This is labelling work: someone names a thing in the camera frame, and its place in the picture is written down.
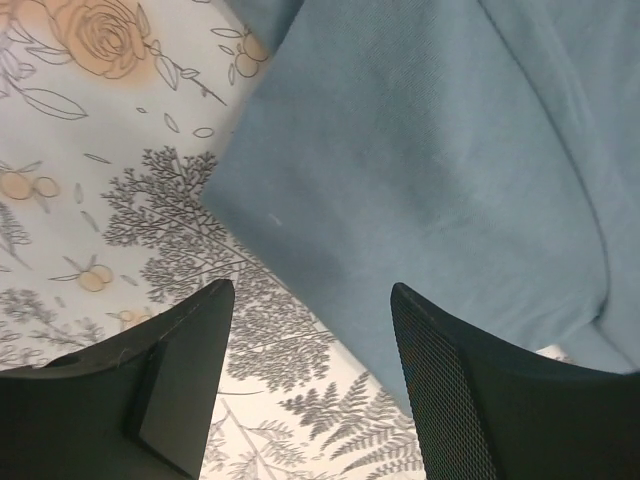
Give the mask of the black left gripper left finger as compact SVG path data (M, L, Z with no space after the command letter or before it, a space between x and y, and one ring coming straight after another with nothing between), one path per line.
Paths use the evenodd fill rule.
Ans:
M235 292L217 280L43 367L1 374L5 479L196 479Z

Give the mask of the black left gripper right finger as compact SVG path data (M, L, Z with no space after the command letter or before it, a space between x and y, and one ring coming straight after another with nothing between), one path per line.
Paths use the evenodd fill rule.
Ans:
M637 374L527 351L402 283L391 310L428 478L638 477Z

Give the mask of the light blue t shirt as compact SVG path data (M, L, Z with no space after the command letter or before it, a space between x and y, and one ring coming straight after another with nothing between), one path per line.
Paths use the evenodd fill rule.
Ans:
M203 201L409 409L402 282L639 366L635 1L233 1L271 52Z

